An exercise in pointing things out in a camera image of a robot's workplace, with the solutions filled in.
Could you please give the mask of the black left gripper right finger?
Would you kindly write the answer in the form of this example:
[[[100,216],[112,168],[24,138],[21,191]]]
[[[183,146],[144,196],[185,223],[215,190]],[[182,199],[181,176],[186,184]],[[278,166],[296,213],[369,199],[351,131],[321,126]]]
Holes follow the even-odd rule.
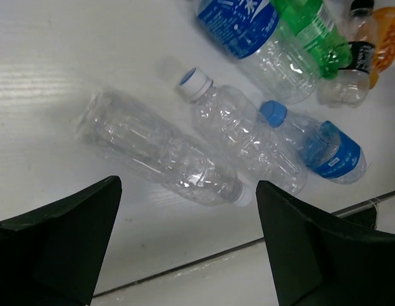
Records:
[[[395,234],[305,203],[268,181],[257,207],[280,305],[395,305]]]

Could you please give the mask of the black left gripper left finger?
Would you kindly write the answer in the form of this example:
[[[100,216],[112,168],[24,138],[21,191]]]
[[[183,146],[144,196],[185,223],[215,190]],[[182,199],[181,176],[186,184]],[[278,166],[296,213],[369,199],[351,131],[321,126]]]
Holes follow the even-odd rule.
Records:
[[[0,305],[90,305],[121,196],[110,176],[0,221]]]

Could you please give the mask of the small bottle blue label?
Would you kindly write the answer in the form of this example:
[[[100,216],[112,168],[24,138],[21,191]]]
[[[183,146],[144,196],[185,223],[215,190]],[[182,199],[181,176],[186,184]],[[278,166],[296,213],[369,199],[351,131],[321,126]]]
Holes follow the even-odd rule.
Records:
[[[286,146],[320,177],[350,185],[366,173],[361,146],[331,121],[320,122],[273,100],[264,102],[259,111]]]

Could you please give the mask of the clear bottle white cap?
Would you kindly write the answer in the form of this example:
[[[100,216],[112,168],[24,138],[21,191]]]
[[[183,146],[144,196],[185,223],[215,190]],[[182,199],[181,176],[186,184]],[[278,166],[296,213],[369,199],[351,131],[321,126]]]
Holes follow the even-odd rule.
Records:
[[[141,178],[205,206],[244,207],[252,190],[218,151],[120,91],[102,91],[84,111],[77,136]]]

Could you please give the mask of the clear bottle blue-white cap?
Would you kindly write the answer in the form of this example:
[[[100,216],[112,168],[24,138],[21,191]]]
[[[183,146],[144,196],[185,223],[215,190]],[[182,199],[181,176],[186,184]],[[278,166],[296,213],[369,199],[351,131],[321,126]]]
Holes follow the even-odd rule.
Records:
[[[308,178],[305,165],[244,93],[230,85],[216,86],[199,68],[182,77],[178,90],[190,105],[195,130],[240,172],[293,195],[302,191]]]

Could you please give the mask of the large bottle blue label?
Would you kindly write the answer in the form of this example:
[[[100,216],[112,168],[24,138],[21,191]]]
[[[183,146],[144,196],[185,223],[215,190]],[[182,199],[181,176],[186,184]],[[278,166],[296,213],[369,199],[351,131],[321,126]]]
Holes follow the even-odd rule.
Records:
[[[195,1],[196,18],[237,68],[286,105],[306,100],[319,67],[270,1]]]

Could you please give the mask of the orange plastic bottle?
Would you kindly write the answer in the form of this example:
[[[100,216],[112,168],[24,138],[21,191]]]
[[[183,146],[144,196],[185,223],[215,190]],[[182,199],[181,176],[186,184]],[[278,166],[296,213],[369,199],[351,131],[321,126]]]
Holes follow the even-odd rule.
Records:
[[[378,26],[378,41],[370,71],[370,89],[376,86],[381,72],[395,60],[395,6],[375,10],[373,18]]]

